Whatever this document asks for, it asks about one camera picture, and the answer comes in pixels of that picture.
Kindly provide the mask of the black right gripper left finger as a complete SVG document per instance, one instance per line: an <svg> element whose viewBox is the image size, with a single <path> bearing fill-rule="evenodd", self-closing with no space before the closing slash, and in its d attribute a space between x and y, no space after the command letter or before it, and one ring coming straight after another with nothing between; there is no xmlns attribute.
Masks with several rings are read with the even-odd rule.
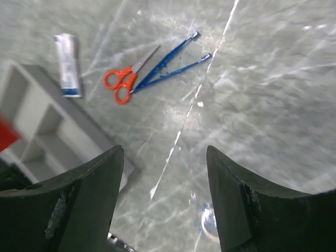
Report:
<svg viewBox="0 0 336 252"><path fill-rule="evenodd" d="M1 251L103 251L123 165L117 145L27 185L14 165L1 162Z"/></svg>

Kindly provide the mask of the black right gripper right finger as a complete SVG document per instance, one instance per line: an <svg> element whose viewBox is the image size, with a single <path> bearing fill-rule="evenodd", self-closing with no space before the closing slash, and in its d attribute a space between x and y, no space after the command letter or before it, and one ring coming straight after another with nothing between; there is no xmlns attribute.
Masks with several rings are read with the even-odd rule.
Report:
<svg viewBox="0 0 336 252"><path fill-rule="evenodd" d="M214 146L206 161L222 251L335 251L335 190L281 186Z"/></svg>

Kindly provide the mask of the red fabric zipper pouch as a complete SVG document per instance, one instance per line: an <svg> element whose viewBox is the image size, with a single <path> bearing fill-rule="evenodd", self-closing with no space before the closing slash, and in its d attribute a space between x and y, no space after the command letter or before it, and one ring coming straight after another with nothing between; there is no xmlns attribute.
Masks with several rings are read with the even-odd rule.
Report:
<svg viewBox="0 0 336 252"><path fill-rule="evenodd" d="M0 152L20 139L20 135L3 118L0 121Z"/></svg>

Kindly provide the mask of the orange handled scissors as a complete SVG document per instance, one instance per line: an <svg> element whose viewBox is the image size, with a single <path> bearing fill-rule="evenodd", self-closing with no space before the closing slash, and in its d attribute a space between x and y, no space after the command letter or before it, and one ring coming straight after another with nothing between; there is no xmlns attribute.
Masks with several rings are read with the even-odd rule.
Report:
<svg viewBox="0 0 336 252"><path fill-rule="evenodd" d="M114 90L114 99L117 104L126 104L130 100L133 84L138 76L137 72L146 64L160 46L161 45L157 45L154 47L132 66L127 66L124 69L119 70L109 70L105 73L102 80L103 85L109 90ZM117 78L113 85L111 85L109 81L111 76L116 76ZM119 90L123 88L127 91L127 93L125 98L121 100L118 93Z"/></svg>

